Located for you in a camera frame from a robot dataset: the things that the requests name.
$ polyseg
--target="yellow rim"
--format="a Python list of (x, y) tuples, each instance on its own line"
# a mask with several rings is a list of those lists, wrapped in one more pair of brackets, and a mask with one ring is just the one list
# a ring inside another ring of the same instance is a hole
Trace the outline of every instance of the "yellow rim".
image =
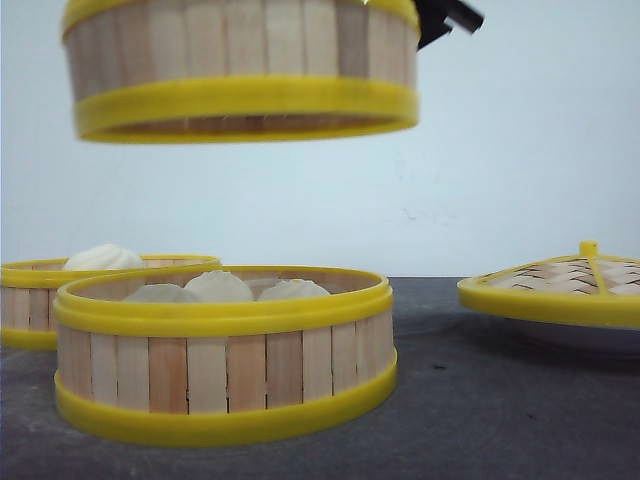
[[(498, 288), (487, 282), (533, 265), (567, 262), (586, 258), (599, 287), (599, 293), (574, 295), (561, 292)], [(597, 243), (582, 242), (580, 254), (533, 262), (502, 272), (462, 280), (458, 283), (460, 303), (465, 307), (520, 320), (605, 328), (640, 328), (640, 296), (612, 295), (606, 288), (597, 260), (632, 261), (630, 258), (600, 255)]]
[(94, 300), (74, 292), (91, 285), (153, 277), (133, 272), (90, 278), (60, 288), (54, 301), (58, 323), (78, 330), (141, 337), (225, 337), (322, 328), (374, 316), (391, 308), (387, 278), (358, 270), (322, 267), (231, 267), (226, 271), (309, 271), (370, 278), (372, 287), (328, 297), (249, 303), (150, 304)]
[[(189, 273), (198, 271), (203, 265), (219, 266), (220, 260), (208, 255), (142, 255), (144, 260), (198, 260), (204, 263), (183, 266), (168, 266), (158, 268), (146, 268), (147, 272)], [(49, 260), (31, 260), (25, 262), (13, 262), (2, 265), (2, 286), (15, 288), (59, 288), (62, 285), (88, 277), (102, 277), (131, 270), (32, 270), (33, 267), (64, 263), (67, 258), (52, 258)]]
[[(138, 0), (69, 0), (62, 20), (63, 36), (77, 23), (105, 10)], [(411, 0), (347, 0), (386, 10), (407, 21), (416, 31), (420, 29), (420, 18)]]
[(301, 405), (242, 413), (174, 415), (135, 412), (87, 401), (66, 390), (56, 372), (58, 412), (80, 430), (158, 447), (221, 447), (267, 442), (324, 430), (381, 404), (395, 388), (393, 364), (374, 380)]
[(26, 350), (55, 350), (57, 347), (56, 332), (36, 332), (3, 328), (0, 330), (2, 344), (7, 347)]
[[(376, 122), (273, 132), (212, 133), (130, 128), (131, 125), (183, 118), (309, 114), (359, 116)], [(138, 85), (88, 97), (75, 105), (75, 118), (82, 138), (103, 142), (302, 140), (410, 128), (418, 122), (418, 96), (406, 87), (355, 78), (195, 78)]]

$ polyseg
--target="white wall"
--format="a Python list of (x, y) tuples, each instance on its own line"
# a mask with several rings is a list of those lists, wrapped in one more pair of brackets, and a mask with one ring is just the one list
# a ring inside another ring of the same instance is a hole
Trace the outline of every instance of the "white wall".
[(2, 2), (3, 261), (107, 240), (421, 276), (586, 238), (640, 257), (638, 0), (472, 0), (478, 34), (420, 53), (412, 131), (170, 147), (74, 138), (63, 3)]

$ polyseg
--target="lid knob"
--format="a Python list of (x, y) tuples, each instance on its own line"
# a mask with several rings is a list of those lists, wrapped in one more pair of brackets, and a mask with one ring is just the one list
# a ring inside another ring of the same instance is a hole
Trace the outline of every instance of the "lid knob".
[(598, 255), (598, 242), (595, 240), (585, 240), (580, 242), (581, 257), (595, 257)]

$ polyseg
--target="dumpling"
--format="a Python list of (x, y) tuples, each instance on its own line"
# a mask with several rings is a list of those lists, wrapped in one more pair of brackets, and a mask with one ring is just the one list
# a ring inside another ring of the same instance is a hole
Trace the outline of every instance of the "dumpling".
[(131, 250), (106, 243), (76, 253), (62, 267), (63, 270), (122, 270), (144, 268), (144, 260)]
[(326, 297), (327, 295), (331, 294), (311, 280), (283, 280), (262, 292), (258, 301)]
[(131, 303), (198, 303), (199, 299), (178, 285), (159, 283), (143, 285), (123, 301)]
[(204, 303), (253, 302), (249, 286), (229, 272), (205, 272), (184, 287)]

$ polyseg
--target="table surface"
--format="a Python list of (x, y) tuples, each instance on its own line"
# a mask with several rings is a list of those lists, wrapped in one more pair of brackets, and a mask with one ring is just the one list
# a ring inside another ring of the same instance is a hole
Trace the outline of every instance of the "table surface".
[(2, 350), (0, 477), (567, 479), (640, 475), (640, 363), (529, 345), (467, 311), (456, 279), (392, 280), (398, 387), (327, 431), (221, 449), (84, 434), (53, 403), (53, 352)]

